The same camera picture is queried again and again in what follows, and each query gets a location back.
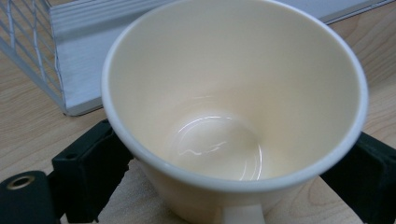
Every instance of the wire basket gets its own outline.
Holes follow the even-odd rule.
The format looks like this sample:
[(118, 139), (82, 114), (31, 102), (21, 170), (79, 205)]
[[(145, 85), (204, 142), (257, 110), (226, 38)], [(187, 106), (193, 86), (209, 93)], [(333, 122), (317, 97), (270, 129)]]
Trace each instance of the wire basket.
[(142, 14), (170, 2), (2, 0), (0, 50), (63, 113), (82, 115), (102, 106), (102, 66), (117, 36)]
[(49, 11), (44, 0), (0, 2), (0, 49), (67, 113)]

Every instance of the white cup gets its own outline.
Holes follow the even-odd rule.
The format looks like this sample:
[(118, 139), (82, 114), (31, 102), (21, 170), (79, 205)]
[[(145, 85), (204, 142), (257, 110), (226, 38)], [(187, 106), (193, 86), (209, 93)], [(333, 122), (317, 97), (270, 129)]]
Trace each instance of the white cup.
[(192, 223), (263, 223), (361, 133), (361, 66), (330, 28), (273, 1), (181, 1), (134, 21), (103, 104), (160, 196)]

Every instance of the white wire rack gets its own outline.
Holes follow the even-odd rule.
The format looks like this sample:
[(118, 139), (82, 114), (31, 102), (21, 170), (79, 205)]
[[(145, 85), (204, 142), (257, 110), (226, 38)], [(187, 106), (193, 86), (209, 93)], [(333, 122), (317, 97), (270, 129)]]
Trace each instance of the white wire rack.
[(18, 2), (0, 2), (0, 49), (66, 113), (50, 29), (50, 5), (46, 1)]
[[(0, 0), (0, 50), (66, 115), (82, 115), (102, 105), (101, 70), (117, 36), (173, 1)], [(394, 0), (279, 1), (331, 23)]]

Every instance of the clamp jaw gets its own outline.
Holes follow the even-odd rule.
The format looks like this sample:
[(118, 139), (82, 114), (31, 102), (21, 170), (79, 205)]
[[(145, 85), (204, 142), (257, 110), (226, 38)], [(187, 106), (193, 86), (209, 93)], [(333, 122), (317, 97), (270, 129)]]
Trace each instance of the clamp jaw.
[[(0, 223), (98, 222), (134, 157), (107, 120), (52, 159), (53, 172), (14, 175), (0, 184)], [(365, 223), (396, 218), (396, 150), (362, 133), (323, 180)]]

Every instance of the metal screw hole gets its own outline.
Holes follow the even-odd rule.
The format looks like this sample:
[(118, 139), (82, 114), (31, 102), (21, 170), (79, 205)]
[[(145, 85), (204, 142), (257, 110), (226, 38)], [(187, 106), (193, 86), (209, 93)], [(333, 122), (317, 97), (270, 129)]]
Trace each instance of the metal screw hole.
[(35, 181), (35, 177), (33, 175), (24, 175), (9, 182), (7, 188), (11, 190), (22, 189), (30, 185), (33, 181)]

